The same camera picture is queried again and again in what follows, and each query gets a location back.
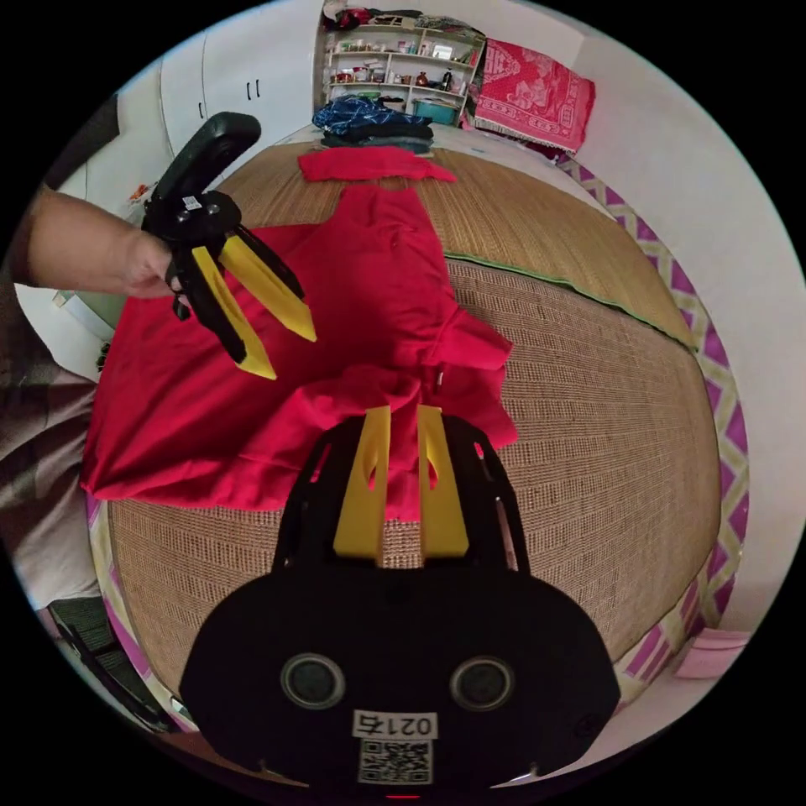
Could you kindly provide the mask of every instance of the number label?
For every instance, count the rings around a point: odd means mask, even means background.
[[[437,715],[355,710],[353,736],[383,741],[429,741],[438,738]]]

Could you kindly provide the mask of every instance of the red patterned cloth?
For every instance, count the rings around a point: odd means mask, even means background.
[[[576,153],[595,99],[594,83],[535,50],[487,40],[476,128]]]

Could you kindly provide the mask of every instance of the teal box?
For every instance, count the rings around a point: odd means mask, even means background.
[[[434,123],[444,123],[446,126],[453,126],[456,120],[457,110],[452,107],[443,106],[441,103],[430,103],[429,101],[415,101],[414,114],[431,118]]]

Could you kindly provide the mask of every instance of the bamboo mat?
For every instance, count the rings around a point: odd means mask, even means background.
[[[310,150],[273,146],[221,184],[247,227],[319,223],[333,214],[347,182],[305,181],[296,158]],[[416,188],[446,255],[569,285],[693,345],[662,278],[616,222],[518,170],[445,149],[434,149],[433,159],[458,181],[379,184]]]
[[[693,355],[560,285],[448,261],[460,305],[509,338],[500,451],[534,575],[572,596],[621,657],[677,602],[714,545],[720,466]],[[129,618],[176,691],[212,608],[269,572],[280,512],[108,509]],[[385,530],[389,568],[419,564],[419,526]]]

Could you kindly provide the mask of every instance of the red cloth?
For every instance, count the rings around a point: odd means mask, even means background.
[[[326,179],[355,181],[404,176],[406,179],[442,179],[455,182],[456,177],[440,165],[418,157],[394,145],[367,145],[361,149],[334,148],[297,157],[302,175],[309,182]]]
[[[595,97],[592,81],[551,56],[487,39],[474,124],[575,154]]]
[[[100,499],[281,507],[322,431],[390,404],[387,516],[419,519],[416,406],[441,406],[495,447],[511,344],[458,307],[416,191],[349,186],[321,225],[259,229],[306,290],[318,341],[285,330],[228,274],[278,379],[243,372],[166,300],[129,300],[101,374],[82,483]],[[442,375],[442,384],[437,387]]]

